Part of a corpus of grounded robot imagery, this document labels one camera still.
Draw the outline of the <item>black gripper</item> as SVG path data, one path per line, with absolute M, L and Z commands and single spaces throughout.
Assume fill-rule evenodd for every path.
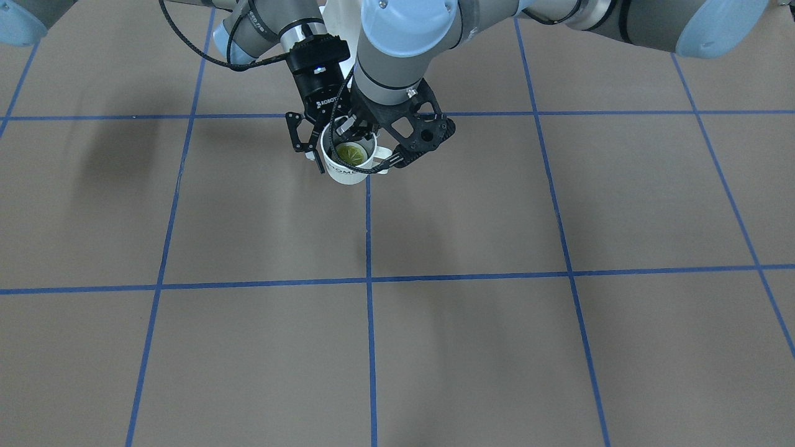
M 322 150 L 320 133 L 316 133 L 317 122 L 316 120 L 309 120 L 312 125 L 312 133 L 309 141 L 302 142 L 298 129 L 303 121 L 304 116 L 301 113 L 296 111 L 288 111 L 286 113 L 286 125 L 292 148 L 296 153 L 303 153 L 307 160 L 316 161 L 320 174 L 324 174 L 326 173 L 324 151 Z M 364 118 L 358 118 L 355 114 L 344 114 L 335 118 L 336 145 L 350 142 L 364 145 L 364 142 L 372 142 L 378 138 L 379 133 L 380 129 L 376 124 L 372 124 Z
M 349 58 L 347 42 L 335 35 L 312 35 L 290 49 L 287 65 L 312 124 L 329 123 L 343 82 L 340 63 Z

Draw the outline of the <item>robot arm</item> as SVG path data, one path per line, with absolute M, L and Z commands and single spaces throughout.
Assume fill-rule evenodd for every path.
M 767 6 L 767 1 L 363 1 L 350 93 L 353 127 L 383 129 L 409 152 L 437 149 L 453 125 L 424 79 L 431 61 L 509 18 L 713 59 L 732 51 Z
M 293 150 L 315 161 L 321 173 L 319 141 L 335 108 L 342 105 L 341 62 L 349 59 L 347 44 L 327 31 L 315 1 L 202 1 L 222 9 L 228 17 L 212 33 L 220 58 L 208 55 L 184 36 L 165 2 L 161 12 L 193 53 L 237 73 L 286 62 L 300 93 L 304 110 L 286 114 Z

